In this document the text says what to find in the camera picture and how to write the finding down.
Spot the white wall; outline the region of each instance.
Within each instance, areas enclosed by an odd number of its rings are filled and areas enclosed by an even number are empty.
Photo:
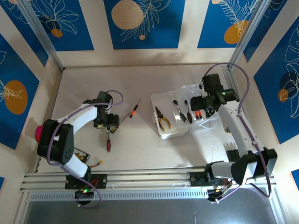
[[[248,73],[251,84],[249,94],[244,103],[245,112],[259,138],[268,148],[274,148],[278,154],[274,176],[277,181],[280,198],[283,199],[291,223],[299,223],[299,191],[290,177],[291,171],[299,168],[299,135],[281,145],[278,143],[253,76],[298,16],[299,1],[288,0],[249,63],[246,63],[244,56],[238,62],[238,65],[243,67]],[[238,69],[233,70],[233,75],[238,89],[243,95],[246,90],[244,75]]]
[[[1,7],[0,21],[0,33],[40,81],[16,150],[0,144],[0,176],[5,177],[0,192],[0,223],[6,224],[17,206],[17,193],[24,174],[31,171],[36,162],[34,132],[51,113],[61,72],[50,59],[43,67]]]
[[[197,49],[210,0],[186,0],[178,49],[113,50],[103,0],[80,0],[95,51],[65,51],[65,67],[101,65],[158,65],[229,61],[234,48]]]

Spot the plastic storage bin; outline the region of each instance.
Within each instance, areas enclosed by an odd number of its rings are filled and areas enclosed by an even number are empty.
[[[191,98],[196,96],[201,96],[201,89],[199,88],[198,84],[183,86],[176,91],[156,93],[151,95],[155,122],[157,124],[159,135],[162,139],[183,136],[189,129],[191,131],[204,131],[216,127],[216,122],[213,121],[218,118],[217,113],[207,119],[204,110],[201,110],[203,120],[196,120],[195,112],[191,111],[190,107]],[[186,118],[188,110],[184,104],[184,101],[187,100],[189,112],[193,118],[192,124],[190,124],[188,120],[186,122],[182,121],[177,108],[172,103],[173,100],[178,101],[178,106]],[[168,125],[163,119],[162,125],[165,128],[165,131],[160,128],[155,107],[157,107],[164,117],[169,120],[171,128],[168,128]]]

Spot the white table surface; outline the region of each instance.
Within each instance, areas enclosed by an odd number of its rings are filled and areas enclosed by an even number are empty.
[[[141,102],[133,118],[127,118],[110,135],[111,152],[107,152],[107,132],[93,128],[93,122],[82,127],[74,136],[75,147],[91,155],[88,165],[99,160],[103,164],[93,170],[128,170],[205,166],[212,161],[227,161],[225,147],[235,148],[231,135],[224,132],[220,118],[214,129],[190,132],[184,136],[162,140],[152,121],[150,96],[177,90],[183,85],[197,84],[210,65],[86,67],[66,69],[62,76],[52,119],[63,117],[77,109],[86,99],[94,99],[99,91],[118,90],[124,95],[112,113],[120,118]],[[214,68],[226,88],[222,68]],[[114,102],[120,97],[112,93]],[[61,172],[41,159],[38,172]]]

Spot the orange circle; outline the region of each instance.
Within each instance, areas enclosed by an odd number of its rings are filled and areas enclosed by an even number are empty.
[[[285,89],[281,89],[281,90],[278,92],[278,99],[279,99],[281,102],[285,102],[285,101],[288,99],[288,91],[285,90]]]
[[[238,43],[247,24],[248,24],[247,20],[242,20],[230,26],[224,34],[224,41],[229,44]]]
[[[28,102],[28,95],[23,83],[15,80],[8,82],[4,87],[4,93],[7,109],[17,115],[24,113]]]
[[[52,33],[53,36],[55,36],[57,38],[60,38],[63,35],[62,31],[60,29],[56,29],[56,28],[52,29],[51,33]]]
[[[145,39],[145,35],[140,35],[139,39],[143,41]]]

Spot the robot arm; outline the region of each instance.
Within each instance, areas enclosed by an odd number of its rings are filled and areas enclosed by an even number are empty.
[[[79,107],[84,108],[94,103],[107,103],[109,104],[112,97],[106,92],[100,92],[97,99],[86,100]],[[58,120],[48,119],[43,124],[41,132],[37,154],[44,158],[47,158],[50,140],[54,133],[54,130],[60,122],[65,118],[70,117],[64,122],[54,138],[50,160],[63,165],[67,170],[76,176],[90,182],[91,169],[84,164],[73,152],[74,152],[74,134],[89,121],[93,120],[93,126],[116,126],[119,124],[119,116],[110,114],[107,111],[108,105],[95,105],[90,106],[84,110],[77,112],[75,110],[66,117]]]
[[[264,177],[264,170],[261,159],[256,150],[256,145],[263,149],[262,155],[266,162],[269,175],[273,171],[277,154],[274,149],[268,150],[258,139],[242,110],[238,114],[239,97],[233,89],[224,90],[220,83],[218,74],[212,74],[203,78],[200,85],[205,97],[193,97],[191,99],[191,110],[205,110],[206,115],[212,116],[214,111],[218,112],[226,132],[232,133],[238,150],[227,151],[229,162],[214,162],[206,166],[206,179],[215,178],[234,179],[236,183],[242,185],[250,179]],[[254,136],[252,141],[248,130],[240,120],[242,116],[249,131]]]

